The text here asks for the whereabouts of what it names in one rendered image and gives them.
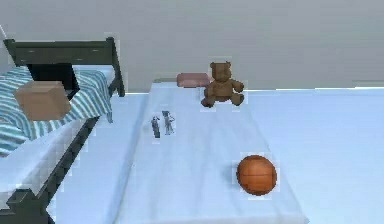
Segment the brown teddy bear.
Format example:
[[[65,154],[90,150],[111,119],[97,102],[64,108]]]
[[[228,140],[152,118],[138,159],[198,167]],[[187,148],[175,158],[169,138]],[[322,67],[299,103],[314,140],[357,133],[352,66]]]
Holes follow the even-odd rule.
[[[244,84],[232,78],[231,63],[229,61],[210,64],[213,81],[205,88],[204,98],[201,104],[212,108],[216,101],[226,102],[228,100],[235,106],[244,101]]]

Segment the orange basketball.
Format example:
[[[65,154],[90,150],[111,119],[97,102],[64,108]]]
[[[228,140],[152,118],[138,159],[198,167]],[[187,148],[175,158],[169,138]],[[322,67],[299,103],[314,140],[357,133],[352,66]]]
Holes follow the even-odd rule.
[[[260,155],[244,157],[237,166],[236,178],[248,194],[263,196],[277,184],[277,171],[270,160]]]

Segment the pink pillow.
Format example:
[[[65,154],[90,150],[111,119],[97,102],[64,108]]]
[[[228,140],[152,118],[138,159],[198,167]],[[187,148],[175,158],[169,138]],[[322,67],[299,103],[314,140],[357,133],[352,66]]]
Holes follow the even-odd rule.
[[[180,73],[176,77],[178,87],[197,88],[210,84],[210,78],[206,73]]]

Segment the small grey figurine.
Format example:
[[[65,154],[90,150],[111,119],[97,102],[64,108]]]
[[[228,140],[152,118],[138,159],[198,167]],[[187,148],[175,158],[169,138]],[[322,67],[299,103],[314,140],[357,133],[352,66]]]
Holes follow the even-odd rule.
[[[158,118],[157,116],[154,116],[151,120],[151,125],[152,125],[152,129],[153,129],[153,133],[154,133],[154,137],[155,138],[160,138],[160,128],[159,128],[159,120],[160,118]]]
[[[169,111],[163,111],[163,118],[165,123],[165,134],[170,135],[174,132],[172,122],[174,121],[174,118],[171,116]]]

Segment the dark framed striped bed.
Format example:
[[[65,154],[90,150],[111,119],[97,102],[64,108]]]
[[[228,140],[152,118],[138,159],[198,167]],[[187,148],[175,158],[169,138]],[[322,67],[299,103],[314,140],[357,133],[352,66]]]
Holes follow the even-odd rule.
[[[104,41],[19,42],[5,39],[3,43],[16,66],[49,63],[112,65],[115,78],[108,87],[109,95],[117,91],[120,97],[125,96],[113,37]],[[47,207],[98,120],[98,117],[86,120],[37,194],[30,188],[16,188],[6,201],[8,208],[0,209],[0,224],[55,224]]]

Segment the brown cardboard box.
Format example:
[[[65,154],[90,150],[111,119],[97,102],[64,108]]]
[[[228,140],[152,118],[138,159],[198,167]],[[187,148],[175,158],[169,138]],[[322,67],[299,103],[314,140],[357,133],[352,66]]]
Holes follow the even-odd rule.
[[[14,96],[30,121],[60,120],[71,109],[61,81],[30,81],[15,90]]]

